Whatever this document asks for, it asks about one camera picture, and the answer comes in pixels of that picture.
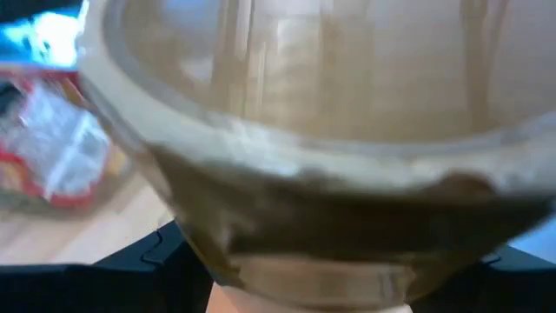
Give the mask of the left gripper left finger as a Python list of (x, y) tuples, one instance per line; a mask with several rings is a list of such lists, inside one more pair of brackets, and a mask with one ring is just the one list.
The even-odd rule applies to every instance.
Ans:
[(0, 265), (0, 313), (205, 313), (212, 285), (170, 222), (92, 264)]

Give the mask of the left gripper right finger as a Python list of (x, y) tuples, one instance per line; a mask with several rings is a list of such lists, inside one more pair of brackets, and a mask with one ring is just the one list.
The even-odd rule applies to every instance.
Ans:
[(556, 263), (505, 246), (411, 303), (413, 313), (556, 313)]

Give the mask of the small cup with brown liquid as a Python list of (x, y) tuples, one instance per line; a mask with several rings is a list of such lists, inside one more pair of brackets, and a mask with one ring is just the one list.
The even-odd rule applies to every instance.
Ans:
[(410, 303), (556, 211), (556, 0), (86, 0), (81, 86), (222, 286)]

